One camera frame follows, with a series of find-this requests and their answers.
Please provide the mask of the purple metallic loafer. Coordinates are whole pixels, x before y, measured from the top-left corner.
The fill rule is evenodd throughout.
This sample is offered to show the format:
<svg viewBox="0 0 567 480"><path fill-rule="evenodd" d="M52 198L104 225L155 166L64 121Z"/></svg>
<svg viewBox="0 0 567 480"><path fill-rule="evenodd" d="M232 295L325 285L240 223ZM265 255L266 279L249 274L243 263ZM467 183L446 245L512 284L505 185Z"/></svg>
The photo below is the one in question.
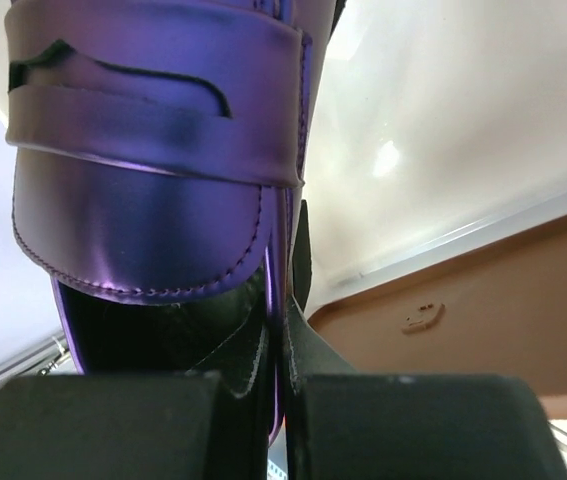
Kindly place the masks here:
<svg viewBox="0 0 567 480"><path fill-rule="evenodd" d="M221 372L270 442L341 1L15 1L15 239L79 372Z"/></svg>

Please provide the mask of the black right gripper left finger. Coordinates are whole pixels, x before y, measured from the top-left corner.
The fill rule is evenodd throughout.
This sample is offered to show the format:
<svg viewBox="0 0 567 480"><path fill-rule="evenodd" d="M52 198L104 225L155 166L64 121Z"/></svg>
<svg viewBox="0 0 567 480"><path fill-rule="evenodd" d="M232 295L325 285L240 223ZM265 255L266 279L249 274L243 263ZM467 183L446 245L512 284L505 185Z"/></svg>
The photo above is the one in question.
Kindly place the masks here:
<svg viewBox="0 0 567 480"><path fill-rule="evenodd" d="M0 388L0 479L263 479L268 430L215 372L23 376Z"/></svg>

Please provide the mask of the brown-front pulled-out drawer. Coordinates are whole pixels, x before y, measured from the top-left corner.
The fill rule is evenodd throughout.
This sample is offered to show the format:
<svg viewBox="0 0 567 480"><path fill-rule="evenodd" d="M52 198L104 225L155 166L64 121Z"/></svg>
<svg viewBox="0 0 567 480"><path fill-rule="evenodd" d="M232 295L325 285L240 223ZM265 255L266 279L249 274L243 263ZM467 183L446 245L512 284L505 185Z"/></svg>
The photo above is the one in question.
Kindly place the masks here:
<svg viewBox="0 0 567 480"><path fill-rule="evenodd" d="M567 465L567 1L350 1L305 195L312 326L361 370L524 379Z"/></svg>

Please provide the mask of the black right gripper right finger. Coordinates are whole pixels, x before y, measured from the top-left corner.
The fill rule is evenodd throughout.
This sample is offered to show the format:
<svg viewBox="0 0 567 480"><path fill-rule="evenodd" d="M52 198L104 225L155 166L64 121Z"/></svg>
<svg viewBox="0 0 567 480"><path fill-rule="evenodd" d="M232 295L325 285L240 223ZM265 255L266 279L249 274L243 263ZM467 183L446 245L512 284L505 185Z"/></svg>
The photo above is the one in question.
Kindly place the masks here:
<svg viewBox="0 0 567 480"><path fill-rule="evenodd" d="M539 400L499 375L311 375L287 415L292 479L553 479Z"/></svg>

